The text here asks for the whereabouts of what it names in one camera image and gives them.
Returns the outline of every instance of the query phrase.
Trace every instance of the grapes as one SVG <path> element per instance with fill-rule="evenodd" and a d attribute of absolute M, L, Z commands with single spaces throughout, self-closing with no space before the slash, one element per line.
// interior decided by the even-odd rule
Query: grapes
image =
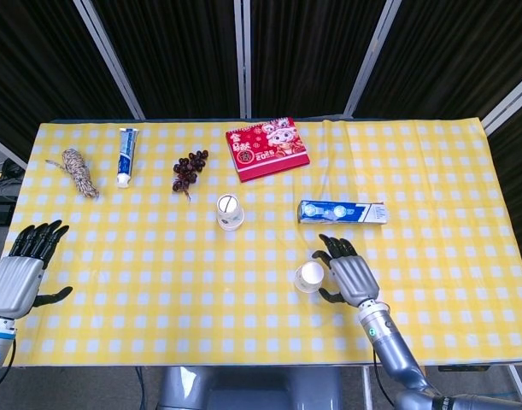
<path fill-rule="evenodd" d="M 173 181 L 172 190 L 174 192 L 183 191 L 185 195 L 191 199 L 189 188 L 191 184 L 195 184 L 198 174 L 206 166 L 209 152 L 198 150 L 195 154 L 190 152 L 188 158 L 179 158 L 179 162 L 173 165 L 173 171 L 177 173 L 177 179 Z"/>

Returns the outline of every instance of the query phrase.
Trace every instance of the white paper cup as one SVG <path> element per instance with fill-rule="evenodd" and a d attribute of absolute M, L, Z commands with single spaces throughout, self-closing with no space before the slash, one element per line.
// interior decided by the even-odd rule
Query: white paper cup
<path fill-rule="evenodd" d="M 217 200 L 217 222 L 225 231 L 234 231 L 243 224 L 245 212 L 233 194 L 221 195 Z"/>
<path fill-rule="evenodd" d="M 321 287 L 323 276 L 322 265 L 314 261 L 306 262 L 296 270 L 295 286 L 301 292 L 314 293 Z"/>

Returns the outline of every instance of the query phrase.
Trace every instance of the robotic arm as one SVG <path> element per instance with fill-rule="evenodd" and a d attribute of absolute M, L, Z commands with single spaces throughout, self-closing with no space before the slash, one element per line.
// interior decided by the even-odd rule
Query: robotic arm
<path fill-rule="evenodd" d="M 321 288 L 330 303 L 342 302 L 360 309 L 360 322 L 382 366 L 406 389 L 397 395 L 397 410 L 507 410 L 522 409 L 522 404 L 476 395 L 441 395 L 425 378 L 413 354 L 390 317 L 390 308 L 378 302 L 379 287 L 365 260 L 346 239 L 320 235 L 329 255 L 317 250 L 330 269 L 340 292 L 331 295 Z"/>
<path fill-rule="evenodd" d="M 6 356 L 12 344 L 15 346 L 15 320 L 32 308 L 59 302 L 73 290 L 68 286 L 54 295 L 37 295 L 56 245 L 69 229 L 67 225 L 57 229 L 61 223 L 28 226 L 0 261 L 0 380 Z"/>

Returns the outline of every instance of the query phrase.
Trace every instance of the cartoon character illustration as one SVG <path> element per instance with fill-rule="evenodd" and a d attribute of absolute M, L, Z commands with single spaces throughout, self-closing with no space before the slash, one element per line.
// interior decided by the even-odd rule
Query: cartoon character illustration
<path fill-rule="evenodd" d="M 276 157 L 296 154 L 306 150 L 299 139 L 294 126 L 289 125 L 289 120 L 280 118 L 262 126 L 267 134 L 268 145 L 276 149 Z"/>

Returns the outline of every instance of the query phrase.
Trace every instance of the black curtain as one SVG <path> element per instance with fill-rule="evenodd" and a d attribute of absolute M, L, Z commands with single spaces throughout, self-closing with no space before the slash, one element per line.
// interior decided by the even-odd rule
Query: black curtain
<path fill-rule="evenodd" d="M 522 80 L 522 0 L 404 0 L 356 118 L 484 117 Z"/>
<path fill-rule="evenodd" d="M 147 118 L 237 118 L 232 0 L 95 0 Z"/>
<path fill-rule="evenodd" d="M 0 142 L 26 161 L 61 118 L 131 114 L 72 1 L 0 1 Z"/>
<path fill-rule="evenodd" d="M 489 135 L 489 144 L 522 256 L 522 108 Z"/>
<path fill-rule="evenodd" d="M 384 0 L 252 0 L 254 117 L 342 114 Z"/>

